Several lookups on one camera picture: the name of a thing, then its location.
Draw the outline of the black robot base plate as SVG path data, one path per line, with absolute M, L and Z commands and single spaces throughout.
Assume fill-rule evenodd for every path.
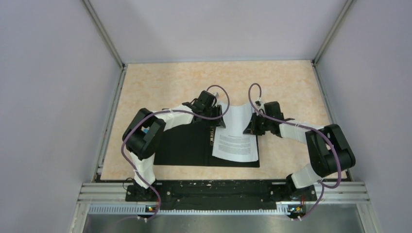
M 126 188 L 127 202 L 155 202 L 163 211 L 273 210 L 278 202 L 316 201 L 313 185 L 289 193 L 286 180 L 157 180 L 144 190 L 133 182 Z

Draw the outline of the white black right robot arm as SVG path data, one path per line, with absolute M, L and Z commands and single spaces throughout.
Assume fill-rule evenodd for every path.
M 342 171 L 355 165 L 355 156 L 339 125 L 319 126 L 284 118 L 276 101 L 256 101 L 251 105 L 254 113 L 244 134 L 261 136 L 270 132 L 307 146 L 309 163 L 286 177 L 285 194 L 289 199 L 298 200 L 305 188 L 315 183 L 337 188 Z

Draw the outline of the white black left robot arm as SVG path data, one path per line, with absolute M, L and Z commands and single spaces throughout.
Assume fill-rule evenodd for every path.
M 223 116 L 229 107 L 217 102 L 217 95 L 206 90 L 191 102 L 160 111 L 140 109 L 122 136 L 120 148 L 124 159 L 132 166 L 137 194 L 143 200 L 154 198 L 156 188 L 154 158 L 165 131 L 204 120 L 211 126 L 223 127 Z

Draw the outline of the printed paper sheet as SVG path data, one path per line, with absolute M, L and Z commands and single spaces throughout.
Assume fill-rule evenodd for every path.
M 228 108 L 228 111 L 223 116 L 225 127 L 217 127 L 215 130 L 212 156 L 231 162 L 257 162 L 257 137 L 244 133 L 253 114 L 251 104 L 221 105 L 224 109 Z

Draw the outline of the teal black file folder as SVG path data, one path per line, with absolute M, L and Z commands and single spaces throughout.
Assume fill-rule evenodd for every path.
M 217 127 L 205 121 L 178 126 L 165 131 L 154 157 L 155 165 L 259 167 L 257 162 L 239 163 L 212 156 Z

